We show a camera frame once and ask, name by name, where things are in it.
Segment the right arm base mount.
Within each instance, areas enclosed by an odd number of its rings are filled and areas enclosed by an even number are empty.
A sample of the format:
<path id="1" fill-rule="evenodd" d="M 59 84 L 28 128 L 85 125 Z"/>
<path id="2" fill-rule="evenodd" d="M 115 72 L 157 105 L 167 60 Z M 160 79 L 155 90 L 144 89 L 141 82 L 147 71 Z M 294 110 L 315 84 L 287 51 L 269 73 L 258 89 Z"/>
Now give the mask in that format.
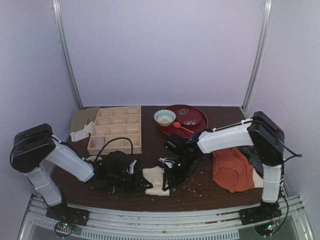
<path id="1" fill-rule="evenodd" d="M 258 206 L 239 210 L 242 225 L 256 224 L 263 221 L 271 221 L 274 217 L 281 217 L 282 211 L 278 202 L 261 202 Z"/>

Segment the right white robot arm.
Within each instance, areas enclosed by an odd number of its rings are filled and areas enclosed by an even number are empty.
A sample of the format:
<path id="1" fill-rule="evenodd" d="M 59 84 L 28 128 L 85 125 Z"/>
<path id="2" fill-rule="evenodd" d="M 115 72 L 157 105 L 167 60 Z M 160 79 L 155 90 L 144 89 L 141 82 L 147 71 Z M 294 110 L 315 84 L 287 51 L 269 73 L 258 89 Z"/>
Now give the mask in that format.
<path id="1" fill-rule="evenodd" d="M 190 138 L 172 133 L 164 147 L 177 155 L 177 159 L 171 166 L 164 167 L 162 190 L 184 182 L 192 165 L 205 154 L 252 147 L 263 167 L 262 202 L 274 204 L 279 198 L 283 175 L 284 141 L 283 130 L 262 111 L 238 123 L 196 132 Z"/>

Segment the beige underwear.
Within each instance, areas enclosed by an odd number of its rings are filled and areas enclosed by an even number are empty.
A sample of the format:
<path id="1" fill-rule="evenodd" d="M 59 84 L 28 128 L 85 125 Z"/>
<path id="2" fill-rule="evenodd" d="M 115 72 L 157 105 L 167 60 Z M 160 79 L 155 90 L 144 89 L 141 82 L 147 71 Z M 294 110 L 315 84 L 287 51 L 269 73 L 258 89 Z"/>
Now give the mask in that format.
<path id="1" fill-rule="evenodd" d="M 144 168 L 142 170 L 143 177 L 152 184 L 152 188 L 146 189 L 145 194 L 150 196 L 169 197 L 170 190 L 163 191 L 164 169 L 155 166 L 152 168 Z"/>

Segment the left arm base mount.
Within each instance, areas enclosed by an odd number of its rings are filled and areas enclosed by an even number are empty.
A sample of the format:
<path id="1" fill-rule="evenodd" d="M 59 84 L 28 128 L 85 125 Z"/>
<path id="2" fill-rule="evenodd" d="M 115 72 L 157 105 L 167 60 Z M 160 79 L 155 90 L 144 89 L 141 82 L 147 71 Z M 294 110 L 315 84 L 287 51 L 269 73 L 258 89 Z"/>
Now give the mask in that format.
<path id="1" fill-rule="evenodd" d="M 86 226 L 89 220 L 89 211 L 85 209 L 70 207 L 66 202 L 55 206 L 49 206 L 45 201 L 46 216 L 51 219 L 66 223 L 68 225 Z"/>

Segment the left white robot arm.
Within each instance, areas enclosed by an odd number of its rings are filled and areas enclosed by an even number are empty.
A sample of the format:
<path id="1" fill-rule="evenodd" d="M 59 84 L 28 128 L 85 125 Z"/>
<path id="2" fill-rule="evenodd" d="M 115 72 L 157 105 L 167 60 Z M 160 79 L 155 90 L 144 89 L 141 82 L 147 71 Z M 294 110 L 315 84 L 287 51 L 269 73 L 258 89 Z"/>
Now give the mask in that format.
<path id="1" fill-rule="evenodd" d="M 139 193 L 153 187 L 139 169 L 132 149 L 128 154 L 116 150 L 102 155 L 99 151 L 94 160 L 89 160 L 59 140 L 52 127 L 44 123 L 15 135 L 9 162 L 26 176 L 50 207 L 62 204 L 64 197 L 42 166 L 44 161 L 67 171 L 92 189 L 119 188 L 125 193 Z"/>

